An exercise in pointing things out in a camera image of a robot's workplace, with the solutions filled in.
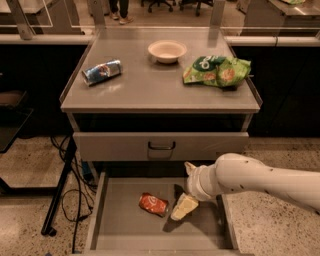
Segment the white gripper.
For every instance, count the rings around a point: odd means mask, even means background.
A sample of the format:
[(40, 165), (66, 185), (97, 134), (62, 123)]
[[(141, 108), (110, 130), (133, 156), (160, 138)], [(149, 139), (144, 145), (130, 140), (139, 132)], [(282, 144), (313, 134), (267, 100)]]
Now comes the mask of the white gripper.
[(185, 162), (184, 166), (188, 175), (186, 188), (190, 195), (182, 193), (179, 197), (170, 215), (174, 221), (182, 220), (195, 210), (199, 201), (211, 201), (221, 193), (215, 165), (195, 166), (190, 162)]

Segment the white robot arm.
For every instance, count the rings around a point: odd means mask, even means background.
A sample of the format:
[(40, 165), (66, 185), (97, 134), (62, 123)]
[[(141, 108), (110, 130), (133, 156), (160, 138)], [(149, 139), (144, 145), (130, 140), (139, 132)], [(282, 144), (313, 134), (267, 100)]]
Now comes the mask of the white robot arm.
[(218, 195), (254, 191), (266, 193), (304, 209), (320, 212), (320, 173), (270, 167), (261, 161), (235, 153), (221, 155), (214, 164), (194, 166), (185, 163), (188, 174), (182, 193), (171, 213), (182, 220), (200, 201)]

